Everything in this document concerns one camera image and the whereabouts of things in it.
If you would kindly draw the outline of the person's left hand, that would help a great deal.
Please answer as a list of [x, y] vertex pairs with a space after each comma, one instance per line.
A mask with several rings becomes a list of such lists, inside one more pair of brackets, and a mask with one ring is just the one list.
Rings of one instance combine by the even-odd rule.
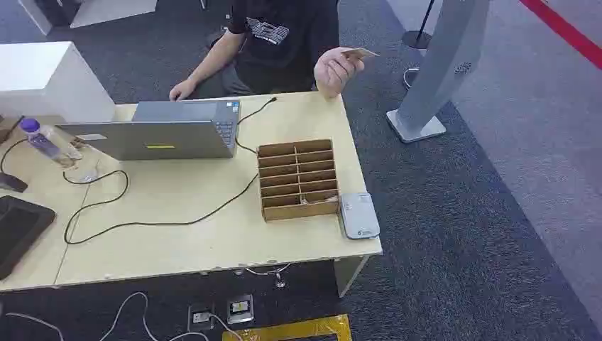
[[314, 66], [315, 84], [325, 98], [340, 95], [347, 82], [364, 69], [362, 59], [346, 57], [344, 52], [351, 48], [337, 47], [323, 53]]

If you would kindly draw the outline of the person's right hand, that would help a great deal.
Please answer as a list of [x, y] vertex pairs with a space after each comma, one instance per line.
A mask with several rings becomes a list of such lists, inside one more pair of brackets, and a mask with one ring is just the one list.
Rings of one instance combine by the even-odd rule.
[[186, 79], [175, 85], [169, 92], [169, 100], [172, 102], [187, 99], [196, 89], [197, 82], [193, 79]]

